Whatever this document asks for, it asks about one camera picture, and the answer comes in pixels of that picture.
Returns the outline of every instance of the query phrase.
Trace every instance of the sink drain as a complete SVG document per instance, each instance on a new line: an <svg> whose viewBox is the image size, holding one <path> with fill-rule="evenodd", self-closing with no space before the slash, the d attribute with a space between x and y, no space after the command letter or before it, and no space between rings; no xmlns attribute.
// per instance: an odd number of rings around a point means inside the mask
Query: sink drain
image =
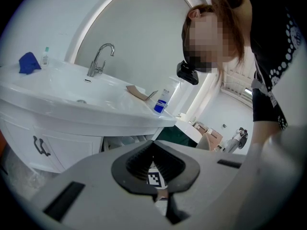
<svg viewBox="0 0 307 230"><path fill-rule="evenodd" d="M81 103L86 104L86 101L84 101L84 100L77 100L77 102L81 102Z"/></svg>

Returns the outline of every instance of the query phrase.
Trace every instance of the sink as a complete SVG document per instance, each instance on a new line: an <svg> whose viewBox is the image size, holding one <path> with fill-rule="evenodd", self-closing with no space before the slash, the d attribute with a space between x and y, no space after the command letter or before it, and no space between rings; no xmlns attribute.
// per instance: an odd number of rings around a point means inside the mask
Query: sink
<svg viewBox="0 0 307 230"><path fill-rule="evenodd" d="M88 77L88 68L50 59L32 74L20 74L19 64L0 68L0 99L56 118L112 126L173 126L176 119L153 110L126 89L131 85L104 73Z"/></svg>

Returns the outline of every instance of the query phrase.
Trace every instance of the tiled floor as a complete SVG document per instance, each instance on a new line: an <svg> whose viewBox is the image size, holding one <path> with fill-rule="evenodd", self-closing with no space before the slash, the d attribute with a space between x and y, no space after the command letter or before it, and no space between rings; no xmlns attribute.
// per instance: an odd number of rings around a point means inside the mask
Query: tiled floor
<svg viewBox="0 0 307 230"><path fill-rule="evenodd" d="M1 165L8 173L6 175L1 170L1 176L6 182L6 185L27 200L30 200L47 181L58 175L40 170L34 173L16 156L8 145L4 149Z"/></svg>

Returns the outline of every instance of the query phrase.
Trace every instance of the ceiling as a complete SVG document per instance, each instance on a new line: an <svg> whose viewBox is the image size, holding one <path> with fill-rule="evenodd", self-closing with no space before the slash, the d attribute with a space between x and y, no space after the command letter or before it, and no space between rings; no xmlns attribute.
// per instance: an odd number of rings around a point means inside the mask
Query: ceiling
<svg viewBox="0 0 307 230"><path fill-rule="evenodd" d="M232 96L242 104L252 108L252 96L245 92L251 90L251 82L256 71L254 54L250 47L245 48L245 60L242 66L236 66L236 60L225 66L225 73L221 91Z"/></svg>

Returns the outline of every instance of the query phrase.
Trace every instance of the black shirt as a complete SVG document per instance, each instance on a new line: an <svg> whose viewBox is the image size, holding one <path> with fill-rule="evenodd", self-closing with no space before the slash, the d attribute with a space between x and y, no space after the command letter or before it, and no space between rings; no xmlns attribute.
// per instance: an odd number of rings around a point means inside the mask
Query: black shirt
<svg viewBox="0 0 307 230"><path fill-rule="evenodd" d="M252 26L250 46L268 96L253 89L253 119L276 121L281 129L288 124L272 94L272 88L289 67L300 46L302 35L284 0L250 0Z"/></svg>

